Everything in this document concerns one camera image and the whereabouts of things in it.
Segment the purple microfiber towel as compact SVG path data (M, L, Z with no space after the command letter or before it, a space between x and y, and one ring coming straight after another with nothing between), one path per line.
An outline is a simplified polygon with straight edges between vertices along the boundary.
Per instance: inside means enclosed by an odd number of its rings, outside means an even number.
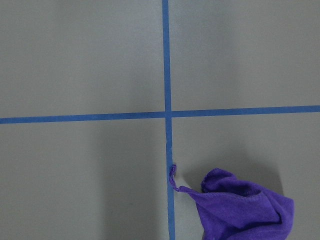
M295 204L257 183L233 173L212 169L201 182L201 191L177 186L177 166L172 165L172 188L195 202L204 240L285 240L294 225Z

